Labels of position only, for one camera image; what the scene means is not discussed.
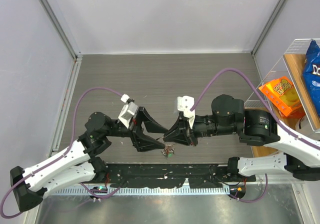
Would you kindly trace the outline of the keyring with tagged keys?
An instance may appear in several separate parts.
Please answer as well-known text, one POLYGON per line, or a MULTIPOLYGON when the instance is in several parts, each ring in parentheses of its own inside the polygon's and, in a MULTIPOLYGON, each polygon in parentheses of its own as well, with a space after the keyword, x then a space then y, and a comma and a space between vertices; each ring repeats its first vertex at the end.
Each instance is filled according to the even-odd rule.
POLYGON ((165 158, 170 158, 175 154, 175 143, 174 142, 165 142, 163 137, 156 138, 157 141, 164 143, 164 148, 161 150, 161 154, 165 158))

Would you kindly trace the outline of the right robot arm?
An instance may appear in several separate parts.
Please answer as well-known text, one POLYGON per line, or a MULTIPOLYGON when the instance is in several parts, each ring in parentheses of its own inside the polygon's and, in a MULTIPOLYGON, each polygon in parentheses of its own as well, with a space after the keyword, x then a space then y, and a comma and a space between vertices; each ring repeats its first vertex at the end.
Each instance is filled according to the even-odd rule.
POLYGON ((222 94, 211 102, 211 115, 196 115, 191 108, 195 99, 176 99, 178 118, 164 134, 163 141, 196 146, 199 138, 238 135, 239 141, 252 147, 269 147, 277 154, 263 157, 231 157, 226 175, 232 181, 252 175, 292 174, 302 181, 320 179, 320 142, 276 120, 261 109, 245 109, 244 101, 222 94))

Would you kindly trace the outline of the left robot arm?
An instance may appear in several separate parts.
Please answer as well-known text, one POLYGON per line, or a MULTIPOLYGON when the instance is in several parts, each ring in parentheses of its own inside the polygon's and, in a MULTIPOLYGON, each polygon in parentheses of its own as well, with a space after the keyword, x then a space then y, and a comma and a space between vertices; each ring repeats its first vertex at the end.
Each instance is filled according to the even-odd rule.
POLYGON ((99 154, 112 143, 108 137, 130 138, 139 152, 164 149, 165 145, 145 135, 164 134, 167 128, 156 122, 142 106, 123 111, 117 119, 94 112, 85 124, 86 131, 69 147, 28 168, 16 166, 10 170, 10 191, 20 212, 39 205, 49 194, 69 185, 82 182, 103 182, 107 169, 99 154))

